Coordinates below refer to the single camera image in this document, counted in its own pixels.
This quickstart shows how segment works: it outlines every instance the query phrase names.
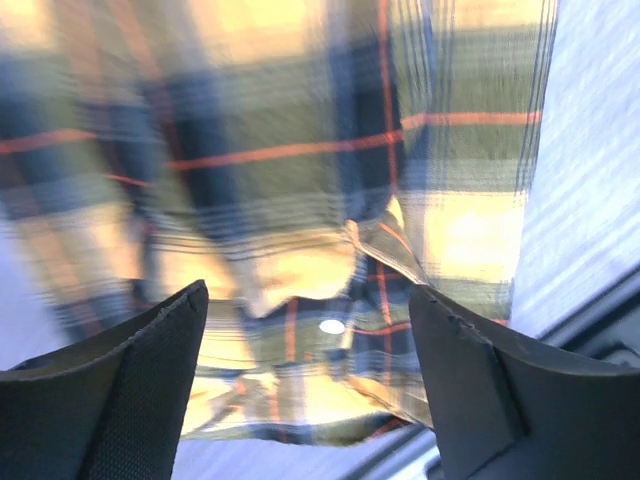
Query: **white button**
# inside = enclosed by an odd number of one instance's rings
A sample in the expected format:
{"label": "white button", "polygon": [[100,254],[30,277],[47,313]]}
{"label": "white button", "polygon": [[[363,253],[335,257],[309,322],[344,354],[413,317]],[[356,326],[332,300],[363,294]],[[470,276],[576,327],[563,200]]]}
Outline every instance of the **white button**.
{"label": "white button", "polygon": [[340,335],[344,332],[344,323],[342,323],[340,320],[323,320],[320,323],[320,330],[322,330],[324,333]]}

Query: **plaid fabric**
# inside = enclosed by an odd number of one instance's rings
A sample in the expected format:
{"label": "plaid fabric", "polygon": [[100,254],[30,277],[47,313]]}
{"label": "plaid fabric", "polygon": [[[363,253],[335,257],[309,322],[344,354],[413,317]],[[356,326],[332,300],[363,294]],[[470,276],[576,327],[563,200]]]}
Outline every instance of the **plaid fabric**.
{"label": "plaid fabric", "polygon": [[0,3],[0,202],[60,328],[204,278],[185,436],[430,424],[409,291],[508,319],[555,12]]}

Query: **flannel shirt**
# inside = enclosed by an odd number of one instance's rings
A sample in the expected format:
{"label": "flannel shirt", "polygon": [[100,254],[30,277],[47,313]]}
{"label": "flannel shirt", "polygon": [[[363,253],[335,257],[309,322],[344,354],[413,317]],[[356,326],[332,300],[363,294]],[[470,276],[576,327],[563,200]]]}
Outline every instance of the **flannel shirt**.
{"label": "flannel shirt", "polygon": [[555,16],[4,0],[2,214],[70,342],[206,280],[187,438],[430,425],[408,295],[508,319]]}

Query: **plaid shirt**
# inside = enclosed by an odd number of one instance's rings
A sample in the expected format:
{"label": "plaid shirt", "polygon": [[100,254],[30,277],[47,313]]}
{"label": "plaid shirt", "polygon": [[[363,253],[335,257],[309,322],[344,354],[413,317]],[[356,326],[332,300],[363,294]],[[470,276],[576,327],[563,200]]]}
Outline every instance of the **plaid shirt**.
{"label": "plaid shirt", "polygon": [[206,280],[186,437],[430,424],[409,291],[508,319],[555,14],[5,0],[0,207],[69,341]]}

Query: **orange stripe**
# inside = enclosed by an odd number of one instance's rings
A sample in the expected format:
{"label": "orange stripe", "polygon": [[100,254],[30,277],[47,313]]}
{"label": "orange stripe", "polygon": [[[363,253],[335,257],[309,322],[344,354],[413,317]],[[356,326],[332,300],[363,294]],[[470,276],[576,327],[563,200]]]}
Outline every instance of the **orange stripe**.
{"label": "orange stripe", "polygon": [[380,435],[382,435],[383,433],[388,432],[389,430],[391,430],[392,428],[394,428],[396,425],[397,426],[402,426],[404,425],[405,422],[403,422],[402,420],[400,420],[398,417],[394,417],[391,420],[389,420],[386,424],[384,424],[383,426],[381,426],[379,429],[377,429],[375,432],[373,432],[371,434],[371,438],[376,438],[379,437]]}
{"label": "orange stripe", "polygon": [[118,182],[128,183],[129,185],[136,185],[138,187],[148,187],[151,184],[143,182],[142,180],[136,180],[135,178],[124,177],[122,175],[107,175],[107,178],[111,180],[117,180]]}
{"label": "orange stripe", "polygon": [[[95,82],[93,82],[93,87],[96,88],[99,92],[99,95],[102,98],[107,98],[108,95],[105,92],[105,81],[104,81],[104,75],[102,72],[102,64],[100,62],[100,55],[99,55],[99,48],[98,48],[98,44],[96,42],[96,36],[95,36],[95,32],[94,32],[94,25],[93,25],[93,20],[91,18],[91,11],[89,9],[89,6],[87,3],[82,2],[82,5],[77,5],[75,6],[75,8],[80,10],[80,15],[81,18],[79,19],[78,23],[78,27],[77,28],[81,28],[81,32],[82,32],[82,38],[83,38],[83,44],[85,44],[88,48],[83,48],[84,45],[81,45],[78,42],[72,42],[72,45],[70,45],[71,48],[71,64],[74,68],[74,70],[76,71],[76,76],[78,78],[82,78],[83,74],[82,74],[82,64],[83,62],[86,62],[87,60],[84,59],[84,56],[86,53],[89,54],[90,59],[89,61],[91,62],[91,66],[93,68],[95,68],[96,70],[96,75],[97,78]],[[83,82],[79,81],[78,82],[78,88],[82,91],[83,89]],[[103,123],[104,125],[108,126],[109,129],[112,128],[112,124],[111,124],[111,116],[108,112],[107,109],[97,109],[98,113],[99,113],[99,121],[101,123]],[[112,159],[114,162],[118,162],[118,155],[115,149],[115,145],[113,143],[113,141],[109,140],[107,142],[103,142],[103,144],[106,145],[106,148],[108,150],[107,152],[107,157],[109,159]],[[127,177],[119,177],[116,178],[117,180],[120,180],[124,183],[130,183],[132,185],[135,185],[135,180],[133,179],[128,179],[129,181],[126,181]]]}
{"label": "orange stripe", "polygon": [[64,128],[62,130],[54,130],[52,132],[37,133],[28,137],[14,138],[0,142],[0,153],[20,153],[36,148],[58,145],[61,143],[77,142],[80,140],[88,140],[94,135],[83,130],[73,128]]}
{"label": "orange stripe", "polygon": [[198,393],[192,393],[189,395],[189,400],[195,400],[196,398],[200,398],[200,397],[204,397],[205,395],[207,395],[209,392],[198,392]]}
{"label": "orange stripe", "polygon": [[[388,58],[388,0],[380,0],[378,6],[378,23],[380,28],[380,74],[382,75],[382,87],[384,92],[384,125],[388,135],[393,129],[393,105],[391,95],[391,78],[389,75]],[[389,141],[389,176],[391,177],[391,188],[395,191],[397,183],[396,149],[393,142]]]}
{"label": "orange stripe", "polygon": [[244,386],[244,382],[242,381],[242,379],[238,379],[238,381],[236,382],[236,390],[238,390],[238,393],[240,395],[244,395],[245,393],[247,393],[247,388]]}
{"label": "orange stripe", "polygon": [[[389,299],[387,297],[387,285],[384,277],[384,268],[382,263],[377,262],[376,270],[378,273],[378,288],[380,288],[380,300],[382,303],[382,314],[387,325],[392,325],[391,310],[389,309]],[[391,384],[391,332],[386,335],[384,340],[385,355],[385,381],[387,385]]]}
{"label": "orange stripe", "polygon": [[280,439],[283,443],[287,443],[287,432],[281,425],[278,397],[276,394],[269,395],[269,404],[271,406],[271,416],[273,417],[273,421],[280,427]]}
{"label": "orange stripe", "polygon": [[287,349],[287,361],[296,359],[296,315],[298,312],[298,299],[293,298],[287,306],[287,319],[285,320],[285,343]]}
{"label": "orange stripe", "polygon": [[[2,151],[2,143],[0,143],[0,153],[5,153]],[[13,170],[12,173],[14,174],[13,176],[14,176],[15,183],[21,184],[21,185],[27,185],[24,177],[22,176],[22,173],[20,172],[20,169],[18,169],[15,166],[15,161],[13,162],[12,165],[14,167],[12,169]],[[76,275],[75,270],[73,269],[72,262],[70,261],[69,257],[66,255],[64,243],[62,243],[58,238],[58,236],[55,235],[56,229],[51,225],[47,217],[42,216],[42,212],[40,211],[38,202],[33,196],[33,193],[29,189],[25,189],[25,195],[27,195],[28,200],[31,201],[29,202],[30,205],[28,205],[29,207],[31,207],[30,213],[37,215],[42,221],[42,223],[44,223],[45,229],[54,233],[54,235],[51,235],[53,241],[49,243],[48,248],[51,248],[52,250],[54,250],[54,255],[58,255],[67,261],[67,264],[69,265],[69,275],[73,277],[75,283],[77,284],[80,283],[80,279]],[[32,248],[40,255],[41,259],[43,260],[43,263],[46,263],[44,259],[47,258],[48,255],[44,255],[43,253],[41,253],[41,249],[39,248],[39,242],[33,243],[30,238],[24,238],[24,240],[27,242],[27,244],[32,245]],[[49,269],[46,267],[44,271],[45,271],[45,274],[49,277],[52,276],[52,274],[55,275],[55,272],[49,271]],[[72,305],[71,309],[74,312],[76,312],[76,314],[78,315],[78,318],[84,317],[85,314],[87,318],[92,317],[90,322],[81,323],[79,325],[81,328],[84,328],[84,330],[87,332],[87,337],[90,337],[95,335],[96,333],[99,333],[99,328],[98,328],[99,319],[98,319],[98,316],[96,315],[95,310],[93,310],[86,303]]]}
{"label": "orange stripe", "polygon": [[[117,18],[119,26],[124,33],[123,36],[129,44],[132,53],[136,56],[137,61],[143,66],[147,74],[155,75],[158,84],[162,87],[158,91],[162,98],[160,98],[157,103],[163,105],[165,110],[169,111],[169,116],[173,116],[173,112],[171,110],[171,97],[167,93],[167,86],[162,81],[162,69],[160,69],[153,58],[153,51],[145,40],[144,31],[138,24],[134,8],[127,0],[110,0],[110,4],[111,10]],[[176,156],[178,159],[184,158],[180,148],[178,132],[174,123],[168,122],[167,129],[167,133],[170,137],[169,143],[173,145]]]}
{"label": "orange stripe", "polygon": [[403,330],[408,330],[411,328],[410,323],[396,323],[395,325],[389,325],[388,327],[382,328],[380,330],[362,330],[360,328],[354,329],[355,333],[359,333],[361,335],[370,335],[372,337],[379,337],[381,335],[390,335],[392,333],[401,332]]}
{"label": "orange stripe", "polygon": [[394,232],[393,229],[389,226],[386,225],[382,222],[380,222],[380,226],[386,230],[387,232],[389,232],[391,235],[393,235],[393,237],[398,240],[402,246],[404,246],[404,248],[406,248],[411,254],[413,254],[413,250],[411,250],[411,248],[409,247],[409,245],[407,245],[407,242],[404,241],[404,238],[402,238],[400,235],[398,235],[397,232]]}
{"label": "orange stripe", "polygon": [[261,148],[259,150],[227,153],[213,157],[196,158],[194,160],[182,160],[171,162],[176,170],[194,170],[205,167],[221,167],[237,163],[256,162],[273,158],[293,155],[305,155],[312,153],[335,153],[350,150],[364,150],[375,148],[401,141],[403,133],[396,130],[391,133],[381,133],[370,137],[343,140],[341,142],[297,143],[293,145],[281,145],[278,147]]}
{"label": "orange stripe", "polygon": [[423,125],[524,125],[542,119],[542,111],[535,112],[452,112],[419,113],[402,119],[404,128]]}
{"label": "orange stripe", "polygon": [[[400,274],[400,273],[387,273],[386,275],[387,280],[397,280],[399,278],[407,278],[404,275]],[[369,281],[377,281],[378,280],[378,275],[375,274],[369,274],[367,275],[367,280]]]}

